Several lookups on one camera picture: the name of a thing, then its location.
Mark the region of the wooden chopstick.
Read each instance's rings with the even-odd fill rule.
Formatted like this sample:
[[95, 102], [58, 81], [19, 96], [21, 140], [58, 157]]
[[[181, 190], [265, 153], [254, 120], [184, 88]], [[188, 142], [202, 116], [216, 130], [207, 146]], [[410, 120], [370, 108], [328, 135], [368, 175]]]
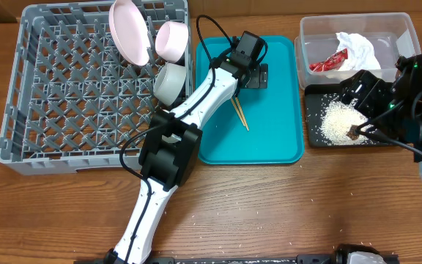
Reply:
[[240, 118], [241, 123], [243, 124], [243, 126], [245, 127], [245, 129], [247, 131], [249, 131], [249, 127], [248, 127], [248, 124], [246, 122], [245, 115], [243, 113], [242, 107], [241, 107], [238, 99], [235, 98], [235, 97], [232, 97], [231, 98], [231, 102], [232, 102], [232, 105], [234, 107], [234, 110], [237, 112], [237, 116]]
[[248, 123], [246, 121], [245, 114], [243, 112], [243, 108], [240, 104], [240, 101], [237, 97], [234, 98], [234, 101], [235, 101], [235, 105], [236, 105], [236, 110], [240, 115], [240, 119], [241, 119], [243, 125], [245, 126], [246, 130], [249, 131]]

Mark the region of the brown food scrap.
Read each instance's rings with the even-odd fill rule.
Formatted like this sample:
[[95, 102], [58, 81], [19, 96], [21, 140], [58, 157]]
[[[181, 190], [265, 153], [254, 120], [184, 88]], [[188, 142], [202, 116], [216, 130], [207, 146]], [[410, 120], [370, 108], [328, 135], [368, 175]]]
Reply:
[[357, 132], [357, 129], [358, 127], [356, 125], [351, 125], [346, 136], [350, 138], [352, 141], [358, 140], [360, 137], [360, 134]]

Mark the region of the white napkin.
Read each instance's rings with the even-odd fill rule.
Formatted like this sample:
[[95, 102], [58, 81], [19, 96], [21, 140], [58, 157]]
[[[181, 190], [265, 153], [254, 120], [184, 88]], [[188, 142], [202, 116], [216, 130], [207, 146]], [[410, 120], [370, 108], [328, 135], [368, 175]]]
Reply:
[[374, 46], [364, 36], [346, 32], [336, 33], [339, 41], [337, 51], [347, 50], [347, 59], [344, 60], [338, 71], [349, 70], [380, 70], [380, 64], [375, 57]]

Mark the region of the red snack wrapper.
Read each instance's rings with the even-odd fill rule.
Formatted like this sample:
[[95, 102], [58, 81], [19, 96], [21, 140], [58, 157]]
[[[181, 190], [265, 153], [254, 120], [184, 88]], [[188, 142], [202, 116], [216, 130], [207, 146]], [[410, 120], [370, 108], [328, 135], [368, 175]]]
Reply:
[[325, 72], [330, 70], [337, 70], [343, 65], [344, 61], [348, 59], [348, 50], [342, 49], [337, 51], [325, 61], [317, 62], [309, 65], [309, 69], [313, 72]]

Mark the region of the grey bowl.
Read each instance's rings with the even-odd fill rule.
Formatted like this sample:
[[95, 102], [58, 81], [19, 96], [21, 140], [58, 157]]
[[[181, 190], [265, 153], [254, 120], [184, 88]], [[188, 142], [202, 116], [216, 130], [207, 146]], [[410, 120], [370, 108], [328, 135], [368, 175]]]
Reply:
[[167, 62], [155, 79], [154, 96], [164, 105], [172, 105], [182, 91], [186, 75], [187, 71], [184, 66]]

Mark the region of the small pink bowl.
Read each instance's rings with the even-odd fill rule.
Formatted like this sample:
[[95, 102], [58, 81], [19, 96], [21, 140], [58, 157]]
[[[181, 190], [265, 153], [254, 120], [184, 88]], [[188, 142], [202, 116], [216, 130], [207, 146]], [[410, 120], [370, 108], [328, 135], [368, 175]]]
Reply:
[[168, 62], [178, 62], [188, 46], [189, 31], [184, 23], [165, 22], [155, 39], [156, 53]]

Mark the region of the large pink plate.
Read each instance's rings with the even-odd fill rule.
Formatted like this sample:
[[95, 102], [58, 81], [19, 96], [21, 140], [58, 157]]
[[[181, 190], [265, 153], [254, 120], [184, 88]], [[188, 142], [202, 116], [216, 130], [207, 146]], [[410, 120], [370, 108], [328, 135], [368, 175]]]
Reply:
[[109, 10], [109, 29], [120, 54], [129, 62], [145, 66], [151, 47], [146, 22], [131, 0], [116, 0]]

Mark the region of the white cup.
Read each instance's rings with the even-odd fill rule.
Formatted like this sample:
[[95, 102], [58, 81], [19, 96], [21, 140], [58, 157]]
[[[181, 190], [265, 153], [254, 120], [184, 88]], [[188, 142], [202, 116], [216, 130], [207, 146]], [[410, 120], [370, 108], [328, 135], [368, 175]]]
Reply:
[[175, 144], [177, 142], [181, 142], [182, 138], [176, 134], [172, 134], [170, 136], [162, 135], [162, 140], [166, 143]]

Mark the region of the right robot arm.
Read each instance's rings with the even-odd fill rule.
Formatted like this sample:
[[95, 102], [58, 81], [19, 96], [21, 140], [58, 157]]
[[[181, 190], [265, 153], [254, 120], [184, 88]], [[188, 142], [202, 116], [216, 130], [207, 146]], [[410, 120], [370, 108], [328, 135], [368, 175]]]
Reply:
[[368, 139], [413, 152], [422, 180], [422, 54], [400, 56], [393, 82], [367, 70], [343, 80], [341, 102], [354, 103], [367, 121], [354, 131]]

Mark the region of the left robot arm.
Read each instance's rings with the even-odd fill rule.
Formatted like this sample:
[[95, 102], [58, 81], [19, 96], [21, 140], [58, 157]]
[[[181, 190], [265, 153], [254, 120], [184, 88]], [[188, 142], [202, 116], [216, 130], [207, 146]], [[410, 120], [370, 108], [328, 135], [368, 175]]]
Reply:
[[172, 194], [189, 178], [196, 162], [203, 127], [216, 110], [240, 89], [267, 88], [268, 66], [239, 65], [222, 56], [214, 61], [196, 91], [171, 111], [157, 111], [139, 163], [140, 191], [127, 228], [105, 256], [105, 263], [145, 263], [152, 240]]

